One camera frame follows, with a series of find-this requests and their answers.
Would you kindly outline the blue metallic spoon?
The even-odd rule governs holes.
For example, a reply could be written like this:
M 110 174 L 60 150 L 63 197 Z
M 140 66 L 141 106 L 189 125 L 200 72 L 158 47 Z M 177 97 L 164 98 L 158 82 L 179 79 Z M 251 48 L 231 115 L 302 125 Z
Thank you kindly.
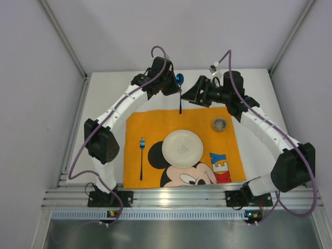
M 175 79 L 176 79 L 177 85 L 179 87 L 179 114 L 181 115 L 183 112 L 181 97 L 182 97 L 182 85 L 184 83 L 184 75 L 179 73 L 176 75 Z

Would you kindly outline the small grey cup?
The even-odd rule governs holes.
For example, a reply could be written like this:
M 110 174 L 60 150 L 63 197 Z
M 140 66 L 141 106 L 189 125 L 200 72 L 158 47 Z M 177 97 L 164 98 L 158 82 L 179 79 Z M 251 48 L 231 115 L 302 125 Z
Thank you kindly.
M 213 120 L 213 130 L 215 132 L 224 132 L 227 128 L 228 122 L 224 118 L 216 118 Z

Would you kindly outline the cream round plate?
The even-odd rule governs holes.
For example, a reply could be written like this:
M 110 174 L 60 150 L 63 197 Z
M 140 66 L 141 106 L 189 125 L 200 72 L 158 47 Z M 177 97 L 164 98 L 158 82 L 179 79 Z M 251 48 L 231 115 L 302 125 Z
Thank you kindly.
M 204 148 L 201 139 L 195 133 L 176 130 L 166 136 L 161 150 L 171 166 L 184 169 L 200 161 Z

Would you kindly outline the blue metallic fork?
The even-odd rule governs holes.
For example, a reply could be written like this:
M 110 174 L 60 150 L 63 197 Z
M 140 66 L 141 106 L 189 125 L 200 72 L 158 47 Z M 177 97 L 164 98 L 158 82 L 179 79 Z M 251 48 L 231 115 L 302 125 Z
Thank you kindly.
M 140 168 L 140 180 L 143 180 L 143 150 L 145 148 L 145 139 L 140 138 L 140 149 L 141 149 L 141 168 Z

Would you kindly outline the orange Mickey placemat cloth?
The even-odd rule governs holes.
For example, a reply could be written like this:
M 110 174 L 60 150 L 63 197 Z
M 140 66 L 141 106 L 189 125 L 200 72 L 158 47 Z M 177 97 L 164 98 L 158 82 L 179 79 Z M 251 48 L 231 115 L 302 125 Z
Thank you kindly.
M 152 110 L 126 124 L 126 189 L 198 186 L 246 179 L 231 116 L 224 107 Z

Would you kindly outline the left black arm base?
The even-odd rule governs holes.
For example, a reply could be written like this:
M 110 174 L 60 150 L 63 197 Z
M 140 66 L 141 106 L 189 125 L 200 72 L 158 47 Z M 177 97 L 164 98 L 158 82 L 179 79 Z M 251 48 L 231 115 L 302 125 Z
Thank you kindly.
M 133 191 L 118 191 L 117 196 L 122 201 L 124 208 L 130 208 L 133 204 Z M 91 191 L 87 206 L 89 208 L 119 208 L 120 201 L 111 193 Z

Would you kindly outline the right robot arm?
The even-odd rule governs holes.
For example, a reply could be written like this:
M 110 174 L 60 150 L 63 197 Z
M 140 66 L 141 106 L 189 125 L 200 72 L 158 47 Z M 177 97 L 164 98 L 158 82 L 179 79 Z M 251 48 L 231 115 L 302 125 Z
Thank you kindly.
M 245 94 L 240 72 L 224 73 L 222 84 L 215 78 L 200 76 L 184 94 L 182 100 L 203 107 L 212 103 L 226 106 L 227 112 L 248 128 L 270 151 L 275 164 L 270 173 L 242 185 L 242 196 L 247 201 L 271 192 L 288 192 L 314 178 L 315 148 L 289 137 L 263 112 L 259 103 Z

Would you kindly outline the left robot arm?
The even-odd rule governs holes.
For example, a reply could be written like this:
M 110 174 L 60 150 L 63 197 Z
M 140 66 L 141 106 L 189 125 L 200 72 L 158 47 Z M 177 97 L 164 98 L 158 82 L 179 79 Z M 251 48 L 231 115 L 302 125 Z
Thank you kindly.
M 154 95 L 162 92 L 168 96 L 180 92 L 174 74 L 173 63 L 163 57 L 155 57 L 144 74 L 136 75 L 120 99 L 97 119 L 86 120 L 84 136 L 93 137 L 86 144 L 97 172 L 97 188 L 109 194 L 117 187 L 113 160 L 120 151 L 117 133 L 130 115 Z

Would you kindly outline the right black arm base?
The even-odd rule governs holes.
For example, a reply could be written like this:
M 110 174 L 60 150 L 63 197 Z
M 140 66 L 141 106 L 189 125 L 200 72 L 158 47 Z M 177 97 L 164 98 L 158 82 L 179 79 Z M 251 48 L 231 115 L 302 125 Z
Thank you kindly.
M 226 206 L 235 210 L 244 207 L 272 207 L 273 201 L 270 193 L 254 196 L 248 186 L 244 183 L 239 190 L 225 191 Z

